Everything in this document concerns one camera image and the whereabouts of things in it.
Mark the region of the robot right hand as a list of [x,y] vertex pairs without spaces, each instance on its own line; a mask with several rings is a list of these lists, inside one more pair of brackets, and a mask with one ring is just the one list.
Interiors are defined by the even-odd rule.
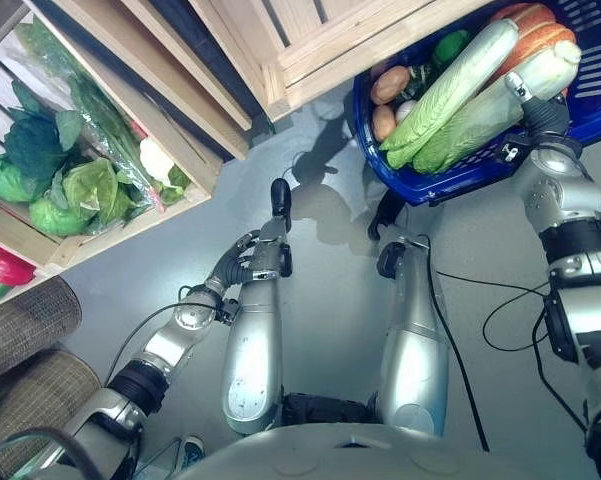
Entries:
[[543,100],[532,94],[515,72],[504,76],[504,84],[518,100],[523,111],[523,124],[532,136],[551,134],[564,136],[569,128],[570,115],[562,93]]

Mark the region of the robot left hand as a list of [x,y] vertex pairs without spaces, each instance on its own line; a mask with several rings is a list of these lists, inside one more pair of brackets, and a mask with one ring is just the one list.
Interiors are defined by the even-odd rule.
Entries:
[[242,265],[241,255],[256,245],[259,235],[259,230],[251,230],[238,238],[217,261],[205,286],[223,296],[233,285],[252,282],[255,273]]

